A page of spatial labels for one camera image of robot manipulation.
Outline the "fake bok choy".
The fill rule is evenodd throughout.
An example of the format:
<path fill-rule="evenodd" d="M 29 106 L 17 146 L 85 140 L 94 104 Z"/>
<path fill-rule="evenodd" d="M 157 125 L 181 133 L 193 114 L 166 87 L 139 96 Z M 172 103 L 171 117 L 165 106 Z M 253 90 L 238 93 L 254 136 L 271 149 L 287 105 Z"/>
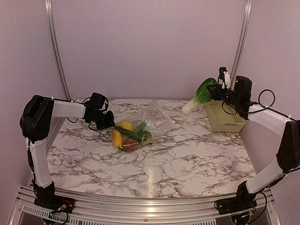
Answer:
<path fill-rule="evenodd" d="M 208 90 L 209 85 L 215 85 L 217 81 L 214 78 L 207 78 L 204 80 L 201 85 L 198 87 L 195 96 L 188 103 L 183 105 L 182 112 L 185 115 L 190 114 L 194 109 L 196 109 L 199 105 L 207 103 L 212 100 L 211 93 Z"/>

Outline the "clear zip top bag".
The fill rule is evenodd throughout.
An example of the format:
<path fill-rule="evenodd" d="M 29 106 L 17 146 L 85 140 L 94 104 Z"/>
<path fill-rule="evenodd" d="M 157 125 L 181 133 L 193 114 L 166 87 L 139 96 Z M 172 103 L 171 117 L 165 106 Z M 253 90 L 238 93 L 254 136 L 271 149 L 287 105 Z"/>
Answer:
<path fill-rule="evenodd" d="M 138 149 L 159 139 L 161 136 L 163 136 L 168 131 L 170 131 L 171 128 L 175 125 L 175 121 L 172 120 L 171 117 L 166 114 L 163 108 L 156 101 L 151 101 L 146 108 L 123 118 L 121 121 L 117 122 L 115 126 L 120 126 L 120 123 L 123 120 L 129 121 L 132 124 L 134 129 L 142 122 L 145 122 L 147 124 L 146 130 L 151 133 L 152 137 L 146 141 L 139 141 L 140 145 Z M 124 142 L 129 137 L 122 134 L 122 138 Z M 118 152 L 124 152 L 122 150 L 122 146 L 115 149 Z"/>

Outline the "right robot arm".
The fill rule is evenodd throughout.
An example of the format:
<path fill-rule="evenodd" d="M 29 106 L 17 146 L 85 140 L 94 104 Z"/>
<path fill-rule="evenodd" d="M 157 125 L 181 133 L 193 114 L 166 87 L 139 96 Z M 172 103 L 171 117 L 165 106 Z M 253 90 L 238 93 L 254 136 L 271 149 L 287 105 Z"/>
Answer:
<path fill-rule="evenodd" d="M 300 122 L 261 103 L 251 100 L 252 81 L 237 76 L 234 88 L 226 80 L 222 84 L 209 84 L 212 99 L 221 100 L 232 107 L 240 117 L 271 131 L 281 139 L 274 160 L 257 175 L 242 182 L 234 197 L 220 199 L 215 207 L 220 215 L 248 210 L 256 206 L 255 197 L 280 182 L 288 173 L 300 168 Z"/>

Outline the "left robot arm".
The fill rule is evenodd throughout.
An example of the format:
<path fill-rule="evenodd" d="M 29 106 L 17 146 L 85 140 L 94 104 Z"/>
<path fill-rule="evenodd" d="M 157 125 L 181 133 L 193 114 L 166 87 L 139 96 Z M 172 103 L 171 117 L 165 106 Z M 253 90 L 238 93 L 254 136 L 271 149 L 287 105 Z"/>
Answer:
<path fill-rule="evenodd" d="M 34 95 L 27 103 L 20 119 L 22 135 L 27 143 L 29 166 L 33 173 L 34 204 L 53 213 L 71 214 L 74 199 L 56 195 L 47 162 L 47 137 L 53 118 L 83 119 L 96 124 L 96 130 L 113 127 L 114 115 L 108 110 L 108 99 L 93 93 L 83 102 L 74 102 Z"/>

